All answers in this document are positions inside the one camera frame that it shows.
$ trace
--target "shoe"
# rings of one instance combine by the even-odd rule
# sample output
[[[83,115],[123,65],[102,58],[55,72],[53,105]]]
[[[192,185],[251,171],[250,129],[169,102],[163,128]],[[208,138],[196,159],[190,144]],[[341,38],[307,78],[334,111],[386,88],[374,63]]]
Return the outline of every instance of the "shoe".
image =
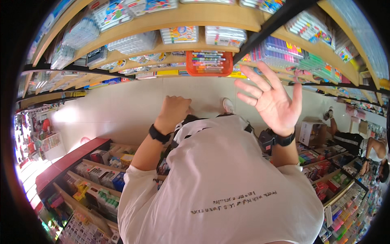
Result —
[[[230,100],[228,98],[224,98],[222,101],[222,104],[223,104],[223,108],[225,109],[226,113],[234,114],[234,104],[233,104],[232,100]]]
[[[324,120],[333,118],[333,107],[329,107],[329,110],[324,114]]]

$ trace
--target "fingers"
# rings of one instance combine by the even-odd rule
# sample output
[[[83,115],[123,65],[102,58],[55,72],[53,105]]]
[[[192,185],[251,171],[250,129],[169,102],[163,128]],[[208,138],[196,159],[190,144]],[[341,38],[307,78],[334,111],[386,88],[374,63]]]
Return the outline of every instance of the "fingers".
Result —
[[[251,105],[251,106],[256,106],[257,104],[257,99],[256,98],[252,98],[250,96],[247,96],[245,94],[242,94],[242,93],[237,93],[237,97],[239,99],[241,99],[243,102]]]
[[[296,83],[294,85],[294,90],[292,91],[292,103],[291,108],[296,114],[301,114],[302,112],[302,85]]]
[[[234,84],[235,84],[238,88],[241,88],[241,89],[243,89],[244,91],[249,92],[250,94],[254,95],[255,98],[260,98],[261,95],[263,94],[263,92],[262,92],[259,88],[255,87],[255,86],[253,86],[253,85],[249,85],[249,84],[247,84],[247,83],[245,83],[245,82],[243,82],[243,81],[241,81],[241,80],[238,80],[238,79],[235,80],[235,81],[234,81]]]
[[[267,77],[269,82],[271,82],[271,85],[274,89],[284,89],[279,77],[275,74],[273,70],[271,70],[268,65],[266,65],[264,62],[259,61],[257,62],[257,67],[260,69],[260,71]]]
[[[260,75],[256,74],[256,72],[253,71],[252,68],[243,65],[241,66],[241,72],[244,73],[244,75],[248,77],[251,81],[256,83],[262,91],[271,90],[272,87],[269,85],[269,83],[266,82]]]

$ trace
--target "white box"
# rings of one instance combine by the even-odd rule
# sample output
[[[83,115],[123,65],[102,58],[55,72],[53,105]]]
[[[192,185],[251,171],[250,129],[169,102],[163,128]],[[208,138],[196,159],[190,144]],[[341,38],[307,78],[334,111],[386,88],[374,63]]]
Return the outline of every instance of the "white box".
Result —
[[[315,139],[318,136],[318,132],[323,126],[326,126],[326,124],[322,122],[303,121],[301,125],[301,132],[299,134],[299,142],[306,146],[314,146],[316,144]]]

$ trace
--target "person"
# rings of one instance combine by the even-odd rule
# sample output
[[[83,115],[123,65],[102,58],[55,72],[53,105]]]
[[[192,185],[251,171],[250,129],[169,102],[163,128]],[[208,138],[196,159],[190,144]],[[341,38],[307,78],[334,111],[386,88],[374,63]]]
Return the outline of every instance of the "person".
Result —
[[[324,120],[330,119],[330,127],[327,127],[327,131],[333,136],[335,142],[344,147],[354,156],[363,158],[363,165],[359,172],[363,175],[369,171],[370,161],[380,162],[378,177],[381,182],[385,182],[388,177],[388,159],[386,158],[388,153],[388,146],[386,139],[381,138],[376,140],[372,137],[364,139],[357,133],[340,132],[337,129],[337,123],[333,116],[333,107],[324,114]]]
[[[241,71],[257,86],[234,83],[254,96],[237,94],[276,135],[273,165],[263,159],[256,137],[245,130],[248,122],[234,114],[231,102],[225,100],[224,116],[183,124],[191,99],[167,96],[124,176],[118,206],[123,243],[314,242],[324,210],[298,166],[294,135],[302,86],[294,86],[291,100],[277,75],[263,62],[257,66],[271,84],[247,66]],[[170,172],[157,191],[156,167],[175,128]]]

